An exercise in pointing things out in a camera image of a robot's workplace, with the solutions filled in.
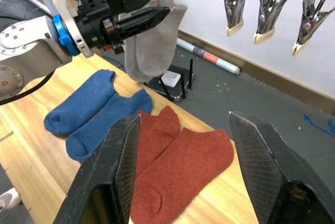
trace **black stand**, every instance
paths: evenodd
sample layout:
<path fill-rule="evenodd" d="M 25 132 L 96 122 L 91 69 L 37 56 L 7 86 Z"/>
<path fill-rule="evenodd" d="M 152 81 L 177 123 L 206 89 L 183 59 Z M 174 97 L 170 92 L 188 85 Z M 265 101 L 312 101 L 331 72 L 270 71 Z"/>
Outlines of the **black stand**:
<path fill-rule="evenodd" d="M 165 96 L 168 100 L 179 102 L 186 98 L 186 87 L 189 89 L 192 88 L 192 80 L 194 77 L 193 59 L 189 62 L 189 69 L 171 65 L 168 70 L 181 75 L 181 78 L 175 87 L 167 87 L 162 80 L 162 76 L 152 79 L 147 83 L 147 86 Z"/>

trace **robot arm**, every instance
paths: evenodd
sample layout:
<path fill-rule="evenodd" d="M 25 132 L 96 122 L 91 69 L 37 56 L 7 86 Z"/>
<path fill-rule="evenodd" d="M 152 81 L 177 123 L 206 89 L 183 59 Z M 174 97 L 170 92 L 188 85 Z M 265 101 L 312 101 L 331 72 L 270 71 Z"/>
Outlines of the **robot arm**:
<path fill-rule="evenodd" d="M 170 12 L 168 7 L 136 11 L 151 0 L 80 0 L 77 8 L 70 1 L 53 0 L 59 12 L 53 19 L 20 21 L 0 33 L 0 105 L 23 97 L 25 92 L 17 94 L 30 81 L 48 77 L 72 56 L 90 57 L 94 47 L 119 46 Z M 131 15 L 118 19 L 122 13 Z"/>

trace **baseboard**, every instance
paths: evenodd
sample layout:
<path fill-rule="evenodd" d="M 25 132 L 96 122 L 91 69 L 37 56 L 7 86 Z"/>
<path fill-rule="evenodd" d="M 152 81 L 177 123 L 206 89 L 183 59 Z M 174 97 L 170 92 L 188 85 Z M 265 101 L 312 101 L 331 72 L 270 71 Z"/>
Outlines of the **baseboard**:
<path fill-rule="evenodd" d="M 179 31 L 178 37 L 239 66 L 244 73 L 271 85 L 272 87 L 285 92 L 308 105 L 335 116 L 335 99 L 309 89 L 308 87 L 304 87 L 293 80 L 279 76 L 270 70 L 249 62 L 238 55 L 223 50 L 186 32 Z"/>

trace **gray sock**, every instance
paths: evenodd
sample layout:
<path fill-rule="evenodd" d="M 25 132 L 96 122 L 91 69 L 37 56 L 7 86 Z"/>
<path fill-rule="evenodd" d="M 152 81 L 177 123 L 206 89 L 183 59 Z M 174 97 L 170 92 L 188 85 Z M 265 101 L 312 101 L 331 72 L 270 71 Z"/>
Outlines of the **gray sock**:
<path fill-rule="evenodd" d="M 159 0 L 151 6 L 170 7 L 171 11 L 156 27 L 125 40 L 125 64 L 128 75 L 145 83 L 164 74 L 172 63 L 178 28 L 187 11 L 173 0 Z"/>

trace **metal clip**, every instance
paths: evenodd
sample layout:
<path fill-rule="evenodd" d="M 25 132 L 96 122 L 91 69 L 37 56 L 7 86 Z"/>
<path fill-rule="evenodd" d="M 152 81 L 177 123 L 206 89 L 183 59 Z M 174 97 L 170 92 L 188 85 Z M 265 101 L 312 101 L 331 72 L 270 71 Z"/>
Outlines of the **metal clip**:
<path fill-rule="evenodd" d="M 224 0 L 227 14 L 227 35 L 232 36 L 243 26 L 245 0 Z"/>
<path fill-rule="evenodd" d="M 301 19 L 298 40 L 293 46 L 292 55 L 296 56 L 308 44 L 314 32 L 335 10 L 335 7 L 328 12 L 321 12 L 326 0 L 320 0 L 315 8 L 315 0 L 303 0 L 303 17 Z"/>
<path fill-rule="evenodd" d="M 258 27 L 253 43 L 258 44 L 270 38 L 275 31 L 275 24 L 287 0 L 260 0 Z"/>

